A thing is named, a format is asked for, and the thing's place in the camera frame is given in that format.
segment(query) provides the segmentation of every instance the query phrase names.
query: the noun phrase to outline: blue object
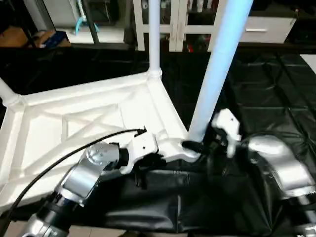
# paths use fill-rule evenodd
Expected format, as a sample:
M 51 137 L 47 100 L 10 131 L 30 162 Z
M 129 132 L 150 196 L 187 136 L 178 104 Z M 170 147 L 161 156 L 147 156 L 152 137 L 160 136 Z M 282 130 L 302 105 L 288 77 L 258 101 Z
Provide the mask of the blue object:
M 75 27 L 75 34 L 77 35 L 78 34 L 78 31 L 80 30 L 80 26 L 81 24 L 85 23 L 85 21 L 83 20 L 83 16 L 81 16 L 78 21 L 76 22 L 76 27 Z M 94 23 L 94 27 L 95 27 L 95 30 L 96 32 L 99 32 L 99 28 L 98 26 Z
M 51 37 L 49 37 L 45 42 L 44 42 L 44 47 L 45 48 L 54 48 L 57 45 L 60 44 L 63 39 L 66 39 L 67 35 L 66 32 L 64 31 L 56 31 Z

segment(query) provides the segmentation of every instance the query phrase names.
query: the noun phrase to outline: black tablecloth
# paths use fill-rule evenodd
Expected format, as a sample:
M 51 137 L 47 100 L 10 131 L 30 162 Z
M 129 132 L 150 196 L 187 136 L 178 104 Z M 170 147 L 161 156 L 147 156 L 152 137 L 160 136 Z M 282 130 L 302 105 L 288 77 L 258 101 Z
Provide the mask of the black tablecloth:
M 189 127 L 209 54 L 165 53 L 162 81 L 186 128 Z M 93 50 L 1 50 L 0 77 L 16 92 L 29 94 L 84 82 L 144 72 L 146 53 Z M 299 55 L 235 56 L 217 110 L 230 108 L 243 134 L 289 131 L 285 138 L 316 174 L 316 75 Z M 211 137 L 208 131 L 206 140 Z M 243 164 L 240 153 L 207 174 L 207 163 L 175 161 L 145 174 L 147 189 L 132 174 L 102 183 L 74 223 L 96 227 L 213 235 L 290 235 L 290 224 L 266 177 Z M 26 220 L 40 202 L 20 207 Z

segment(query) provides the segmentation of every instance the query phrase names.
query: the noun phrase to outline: drawer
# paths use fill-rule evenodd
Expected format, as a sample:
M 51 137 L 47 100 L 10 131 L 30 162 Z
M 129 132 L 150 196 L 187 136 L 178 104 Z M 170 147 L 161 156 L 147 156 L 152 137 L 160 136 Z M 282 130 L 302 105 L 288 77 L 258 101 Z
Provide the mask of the drawer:
M 295 20 L 294 18 L 250 16 L 240 42 L 284 43 Z

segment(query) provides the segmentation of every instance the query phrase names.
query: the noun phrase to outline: white pole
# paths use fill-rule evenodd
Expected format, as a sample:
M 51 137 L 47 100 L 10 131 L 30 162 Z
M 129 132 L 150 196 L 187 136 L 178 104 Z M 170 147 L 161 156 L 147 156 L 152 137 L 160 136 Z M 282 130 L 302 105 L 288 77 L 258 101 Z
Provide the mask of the white pole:
M 253 0 L 227 0 L 191 121 L 188 140 L 201 142 L 244 31 Z
M 149 71 L 160 71 L 160 0 L 149 0 Z
M 14 103 L 19 95 L 14 93 L 13 90 L 0 78 L 0 97 L 5 106 Z

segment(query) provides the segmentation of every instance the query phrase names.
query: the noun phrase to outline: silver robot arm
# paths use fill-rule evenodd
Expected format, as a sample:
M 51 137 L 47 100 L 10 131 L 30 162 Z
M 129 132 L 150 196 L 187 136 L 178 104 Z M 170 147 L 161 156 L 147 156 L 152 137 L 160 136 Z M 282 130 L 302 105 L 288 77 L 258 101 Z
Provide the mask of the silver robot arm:
M 274 135 L 262 134 L 250 137 L 247 143 L 240 141 L 239 122 L 228 110 L 215 115 L 212 126 L 222 129 L 227 140 L 227 155 L 232 158 L 236 147 L 246 147 L 256 156 L 251 163 L 263 165 L 275 180 L 279 199 L 288 214 L 297 237 L 316 237 L 315 181 L 307 167 L 300 162 L 291 148 Z
M 157 151 L 156 140 L 149 132 L 136 135 L 126 148 L 104 142 L 87 148 L 18 236 L 66 237 L 74 210 L 86 204 L 98 183 L 109 172 L 116 171 L 120 175 L 130 173 L 138 160 Z

